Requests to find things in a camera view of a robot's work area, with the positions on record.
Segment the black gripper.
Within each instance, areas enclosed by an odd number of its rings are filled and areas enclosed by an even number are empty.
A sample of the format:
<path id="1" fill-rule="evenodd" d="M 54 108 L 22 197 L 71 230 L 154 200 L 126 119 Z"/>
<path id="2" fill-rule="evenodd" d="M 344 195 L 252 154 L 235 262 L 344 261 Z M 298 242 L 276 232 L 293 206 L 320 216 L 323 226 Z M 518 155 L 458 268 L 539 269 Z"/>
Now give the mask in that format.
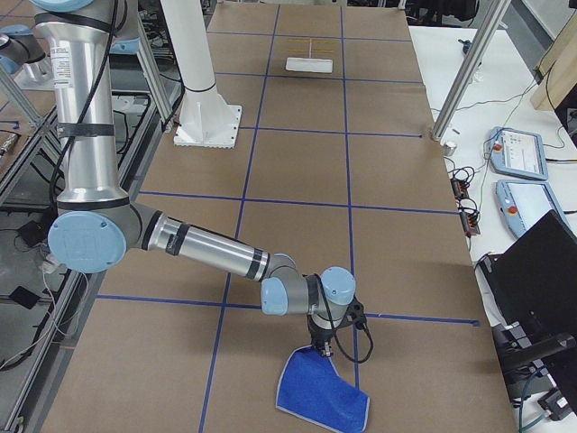
<path id="1" fill-rule="evenodd" d="M 310 334 L 310 345 L 324 358 L 333 356 L 331 341 L 334 338 L 335 331 L 332 328 L 322 328 L 315 323 L 312 318 L 307 319 L 307 328 Z"/>

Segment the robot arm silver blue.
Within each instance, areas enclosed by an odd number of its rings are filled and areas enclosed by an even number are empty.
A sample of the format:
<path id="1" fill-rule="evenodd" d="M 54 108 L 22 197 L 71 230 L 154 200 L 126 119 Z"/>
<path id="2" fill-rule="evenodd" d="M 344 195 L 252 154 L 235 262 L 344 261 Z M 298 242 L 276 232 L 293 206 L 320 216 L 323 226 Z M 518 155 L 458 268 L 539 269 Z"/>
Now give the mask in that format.
<path id="1" fill-rule="evenodd" d="M 109 56 L 141 47 L 134 1 L 38 1 L 37 28 L 50 44 L 58 108 L 59 164 L 65 187 L 54 197 L 58 217 L 51 252 L 71 270 L 103 272 L 132 248 L 162 250 L 261 285 L 265 314 L 303 313 L 322 356 L 340 347 L 339 329 L 366 330 L 356 283 L 344 268 L 301 274 L 282 253 L 268 253 L 131 201 L 118 177 Z"/>
<path id="2" fill-rule="evenodd" d="M 43 82 L 51 77 L 45 50 L 32 30 L 23 24 L 1 29 L 1 66 L 10 75 L 24 69 L 34 82 Z"/>

